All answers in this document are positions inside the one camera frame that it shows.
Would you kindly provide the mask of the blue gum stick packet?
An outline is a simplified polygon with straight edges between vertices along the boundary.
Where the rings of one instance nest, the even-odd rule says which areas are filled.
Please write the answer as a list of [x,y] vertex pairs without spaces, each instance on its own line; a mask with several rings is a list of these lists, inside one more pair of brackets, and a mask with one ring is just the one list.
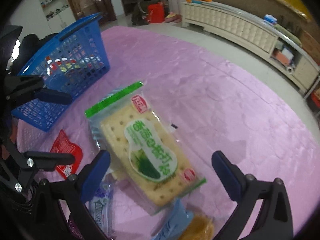
[[112,238],[113,233],[113,193],[114,179],[107,174],[89,202],[91,216],[108,238]]

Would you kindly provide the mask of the blue plastic basket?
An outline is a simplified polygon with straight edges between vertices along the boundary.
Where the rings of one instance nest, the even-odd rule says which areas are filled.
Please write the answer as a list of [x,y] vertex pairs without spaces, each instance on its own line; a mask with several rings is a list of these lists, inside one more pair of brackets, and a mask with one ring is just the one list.
[[[42,46],[18,75],[43,78],[44,87],[70,94],[72,102],[110,70],[100,33],[102,13],[72,23]],[[69,105],[34,99],[11,111],[13,116],[48,132]]]

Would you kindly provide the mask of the orange bun packet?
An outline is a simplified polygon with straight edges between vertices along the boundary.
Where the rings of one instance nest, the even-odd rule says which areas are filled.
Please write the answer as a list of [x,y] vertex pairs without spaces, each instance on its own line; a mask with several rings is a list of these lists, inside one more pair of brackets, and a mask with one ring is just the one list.
[[179,237],[179,240],[212,240],[213,237],[213,220],[205,215],[196,214]]

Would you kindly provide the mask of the green cracker packet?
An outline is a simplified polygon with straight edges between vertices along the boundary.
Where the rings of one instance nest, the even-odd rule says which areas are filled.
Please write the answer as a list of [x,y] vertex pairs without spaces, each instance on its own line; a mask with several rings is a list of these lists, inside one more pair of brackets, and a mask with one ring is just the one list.
[[149,213],[158,213],[206,182],[173,128],[164,126],[140,81],[116,89],[85,110],[92,137],[115,163],[113,176],[126,178]]

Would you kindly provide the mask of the light blue snack packet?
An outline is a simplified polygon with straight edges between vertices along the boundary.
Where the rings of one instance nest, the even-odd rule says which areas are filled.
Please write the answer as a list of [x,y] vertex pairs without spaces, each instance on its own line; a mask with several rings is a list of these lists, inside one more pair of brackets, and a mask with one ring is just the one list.
[[194,218],[194,213],[187,210],[181,199],[177,198],[173,204],[172,210],[167,215],[163,226],[153,236],[153,240],[176,240],[179,239],[182,233],[191,224]]

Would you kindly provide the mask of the dark backpack on floor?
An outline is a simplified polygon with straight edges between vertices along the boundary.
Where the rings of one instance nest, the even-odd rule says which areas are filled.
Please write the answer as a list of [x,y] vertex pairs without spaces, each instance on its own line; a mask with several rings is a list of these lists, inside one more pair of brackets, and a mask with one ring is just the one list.
[[148,6],[152,5],[151,1],[138,2],[133,10],[131,22],[133,26],[149,25]]

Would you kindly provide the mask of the red shopping bag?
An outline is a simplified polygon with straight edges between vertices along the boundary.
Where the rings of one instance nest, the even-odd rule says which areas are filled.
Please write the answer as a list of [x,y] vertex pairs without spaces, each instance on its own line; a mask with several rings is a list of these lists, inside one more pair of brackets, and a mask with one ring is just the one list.
[[148,22],[163,23],[165,20],[164,5],[162,2],[151,4],[148,6]]

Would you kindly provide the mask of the cardboard box on cabinet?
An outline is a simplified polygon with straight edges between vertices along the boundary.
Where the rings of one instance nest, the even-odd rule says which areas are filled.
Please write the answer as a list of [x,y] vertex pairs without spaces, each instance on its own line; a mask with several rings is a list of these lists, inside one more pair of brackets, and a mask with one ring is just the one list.
[[319,43],[306,31],[302,31],[300,41],[303,49],[319,64]]

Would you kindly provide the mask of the cream TV cabinet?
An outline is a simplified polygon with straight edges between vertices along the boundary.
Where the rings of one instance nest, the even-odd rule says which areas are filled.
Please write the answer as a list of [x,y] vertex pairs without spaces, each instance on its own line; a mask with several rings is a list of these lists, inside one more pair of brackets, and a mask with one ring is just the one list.
[[319,66],[293,39],[263,19],[217,2],[183,2],[182,25],[201,26],[251,51],[291,80],[309,96],[319,84]]

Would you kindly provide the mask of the green folded cloth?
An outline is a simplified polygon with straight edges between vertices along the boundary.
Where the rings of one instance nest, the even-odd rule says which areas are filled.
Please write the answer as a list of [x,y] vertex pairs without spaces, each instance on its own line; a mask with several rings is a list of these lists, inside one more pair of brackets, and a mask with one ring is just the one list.
[[284,27],[282,27],[281,25],[279,25],[278,23],[276,23],[273,26],[277,31],[281,32],[282,34],[284,34],[286,37],[288,37],[289,39],[291,39],[293,42],[295,42],[295,44],[297,44],[298,46],[302,47],[302,42],[300,41],[300,39],[295,36],[294,34],[292,34],[291,32],[289,32],[287,29],[285,29]]

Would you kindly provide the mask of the blue tissue pack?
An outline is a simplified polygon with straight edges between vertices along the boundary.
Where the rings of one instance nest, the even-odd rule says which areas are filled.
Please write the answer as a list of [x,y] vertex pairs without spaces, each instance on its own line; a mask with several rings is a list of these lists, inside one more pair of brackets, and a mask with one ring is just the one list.
[[266,14],[264,17],[263,17],[263,20],[265,22],[267,22],[268,24],[271,24],[271,25],[275,25],[277,24],[277,19],[272,16],[272,15],[269,15],[269,14]]

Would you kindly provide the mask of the oranges on blue plate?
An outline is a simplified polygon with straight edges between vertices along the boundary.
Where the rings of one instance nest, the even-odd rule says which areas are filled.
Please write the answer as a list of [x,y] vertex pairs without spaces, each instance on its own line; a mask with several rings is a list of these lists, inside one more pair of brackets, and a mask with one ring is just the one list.
[[212,2],[213,0],[185,0],[187,3],[197,3],[201,4],[202,2]]

